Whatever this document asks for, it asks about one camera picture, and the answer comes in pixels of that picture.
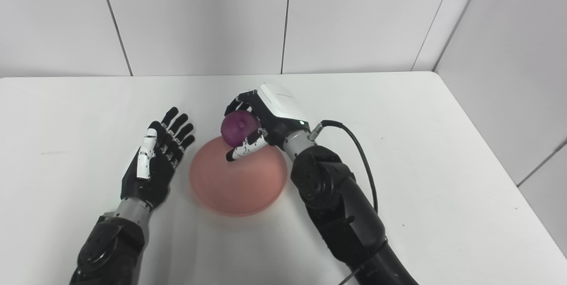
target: black fingertip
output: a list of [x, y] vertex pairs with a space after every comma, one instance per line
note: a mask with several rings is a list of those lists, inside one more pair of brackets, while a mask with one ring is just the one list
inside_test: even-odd
[[194, 127], [192, 123], [188, 123], [185, 127], [182, 127], [179, 133], [175, 136], [176, 139], [182, 141], [191, 131], [193, 131]]
[[158, 128], [163, 128], [162, 124], [158, 120], [150, 123], [150, 126], [148, 127], [148, 129], [154, 129], [156, 131], [158, 131]]
[[186, 150], [188, 146], [190, 146], [193, 142], [195, 142], [195, 137], [193, 135], [190, 135], [181, 142], [181, 147], [183, 148], [183, 150]]
[[235, 160], [235, 159], [233, 158], [233, 154], [234, 154], [234, 149], [232, 149], [232, 150], [230, 150], [230, 151], [227, 152], [227, 154], [226, 154], [226, 160], [227, 160], [228, 162], [233, 162], [233, 160]]
[[171, 120], [173, 120], [174, 117], [178, 115], [178, 113], [179, 109], [177, 109], [177, 107], [172, 107], [170, 111], [166, 113], [166, 116], [163, 117], [162, 123], [164, 123], [166, 126], [170, 125]]

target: black arm joint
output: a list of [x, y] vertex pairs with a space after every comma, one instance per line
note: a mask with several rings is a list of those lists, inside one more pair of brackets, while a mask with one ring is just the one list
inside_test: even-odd
[[101, 216], [79, 252], [71, 284], [128, 283], [144, 244], [144, 233], [136, 223]]
[[307, 148], [294, 160], [291, 180], [336, 259], [356, 269], [386, 244], [384, 225], [335, 152]]

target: robot finger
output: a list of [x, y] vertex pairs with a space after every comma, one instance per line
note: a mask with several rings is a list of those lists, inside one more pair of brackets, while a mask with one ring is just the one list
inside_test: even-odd
[[174, 157], [174, 154], [179, 150], [179, 143], [177, 140], [172, 140], [165, 149], [164, 154], [166, 155], [166, 158], [171, 160]]
[[239, 105], [241, 105], [241, 103], [242, 103], [242, 102], [239, 101], [238, 98], [233, 99], [233, 101], [226, 107], [226, 110], [225, 110], [225, 117], [226, 117], [229, 113], [231, 113], [231, 112], [233, 112], [233, 111], [236, 111], [237, 108], [239, 107]]
[[253, 96], [256, 93], [256, 90], [250, 90], [247, 92], [243, 92], [239, 95], [237, 95], [237, 97], [235, 97], [235, 99], [233, 99], [233, 101], [226, 107], [225, 110], [225, 117], [229, 114], [232, 113], [233, 111], [236, 111], [237, 109], [241, 109], [241, 110], [245, 110], [249, 108], [249, 100], [250, 97]]
[[237, 110], [247, 110], [249, 107], [250, 105], [248, 103], [243, 102]]
[[190, 135], [181, 142], [180, 146], [183, 151], [185, 151], [193, 142], [195, 142], [195, 137], [193, 135]]
[[189, 119], [189, 117], [187, 117], [187, 115], [185, 113], [181, 114], [175, 121], [174, 123], [170, 126], [169, 131], [171, 135], [174, 135], [179, 128], [185, 123], [187, 122], [187, 120]]
[[243, 156], [247, 156], [257, 150], [260, 150], [268, 143], [264, 140], [264, 136], [260, 133], [253, 133], [249, 135], [241, 146], [237, 146], [226, 154], [226, 160], [233, 162]]
[[181, 142], [181, 145], [178, 147], [178, 149], [174, 152], [172, 158], [171, 158], [171, 165], [175, 168], [179, 162], [181, 162], [183, 155], [185, 154], [186, 149], [188, 148], [188, 146], [190, 146], [190, 144], [192, 144], [193, 142], [195, 142], [195, 137], [194, 136], [188, 136], [186, 139], [183, 140], [183, 142]]
[[174, 117], [178, 115], [178, 113], [179, 113], [179, 109], [177, 109], [177, 107], [172, 107], [170, 111], [168, 111], [166, 115], [163, 117], [162, 120], [163, 127], [164, 128], [169, 127], [171, 120], [173, 120]]
[[144, 180], [150, 179], [150, 160], [154, 157], [158, 133], [153, 128], [148, 128], [146, 136], [138, 149], [138, 160], [136, 163], [136, 177]]
[[175, 136], [175, 139], [179, 142], [183, 141], [183, 139], [191, 132], [193, 131], [193, 124], [192, 123], [188, 123], [186, 124], [184, 127], [181, 128], [181, 130], [179, 130], [179, 133]]

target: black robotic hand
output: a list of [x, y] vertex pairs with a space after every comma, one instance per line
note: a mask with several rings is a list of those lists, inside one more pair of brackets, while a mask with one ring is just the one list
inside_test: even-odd
[[144, 250], [142, 225], [169, 192], [175, 168], [195, 138], [193, 124], [173, 107], [162, 122], [150, 124], [140, 149], [122, 178], [121, 202], [101, 215], [77, 258], [71, 285], [131, 285]]
[[195, 141], [193, 124], [184, 123], [189, 119], [173, 107], [162, 122], [154, 121], [148, 127], [142, 145], [134, 156], [124, 178], [122, 178], [121, 199], [136, 198], [147, 203], [150, 210], [166, 199], [175, 168], [183, 158], [186, 148]]

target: black cable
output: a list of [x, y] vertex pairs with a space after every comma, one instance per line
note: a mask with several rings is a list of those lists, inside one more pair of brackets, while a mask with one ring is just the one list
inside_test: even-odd
[[370, 170], [370, 165], [368, 164], [368, 160], [366, 159], [366, 155], [364, 154], [364, 151], [362, 150], [362, 146], [360, 146], [360, 142], [358, 142], [358, 140], [356, 139], [356, 136], [354, 136], [354, 133], [352, 133], [352, 131], [350, 131], [349, 128], [346, 127], [346, 125], [344, 125], [344, 124], [342, 124], [338, 121], [323, 120], [323, 121], [321, 121], [321, 125], [323, 127], [341, 128], [354, 141], [354, 144], [356, 145], [356, 148], [358, 149], [358, 152], [360, 153], [360, 157], [362, 158], [362, 163], [364, 163], [364, 168], [366, 168], [366, 174], [368, 174], [368, 180], [370, 181], [370, 190], [372, 190], [372, 201], [373, 201], [373, 205], [374, 205], [374, 210], [377, 213], [378, 212], [378, 200], [377, 200], [377, 196], [376, 196], [376, 186], [374, 186], [374, 177], [372, 176], [372, 171]]

